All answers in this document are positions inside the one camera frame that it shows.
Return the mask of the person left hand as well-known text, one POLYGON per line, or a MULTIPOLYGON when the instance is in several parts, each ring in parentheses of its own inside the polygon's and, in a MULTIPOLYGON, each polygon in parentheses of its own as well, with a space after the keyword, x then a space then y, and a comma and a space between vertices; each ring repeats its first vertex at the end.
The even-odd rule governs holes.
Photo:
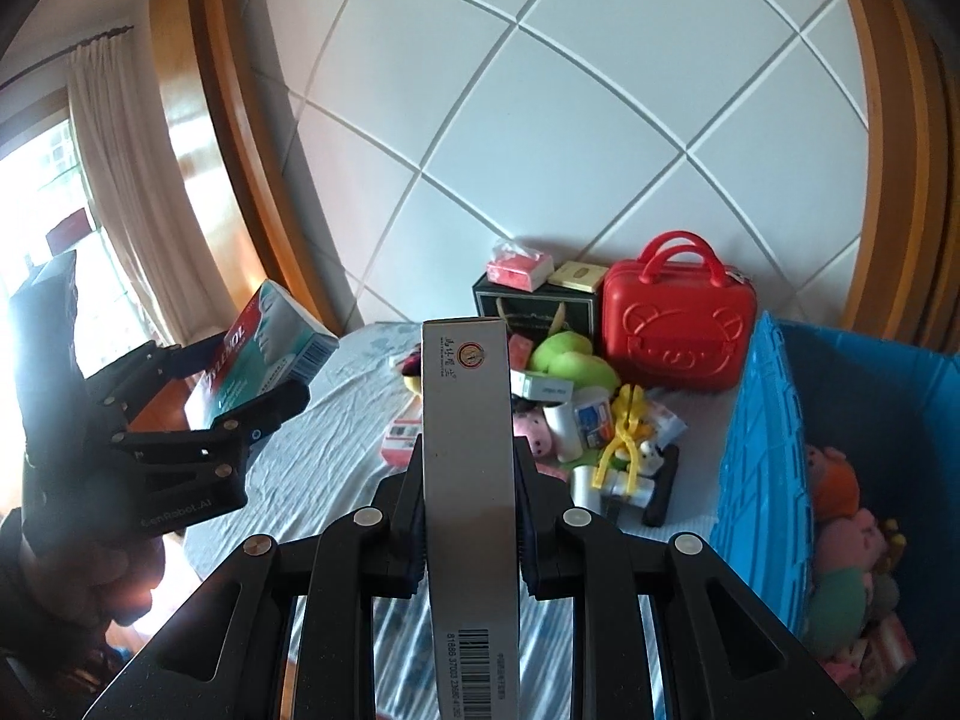
POLYGON ((120 548, 83 539, 37 554, 23 538, 18 562, 26 589, 43 610, 94 629, 112 622, 130 626, 151 610, 166 553, 153 538, 120 548))

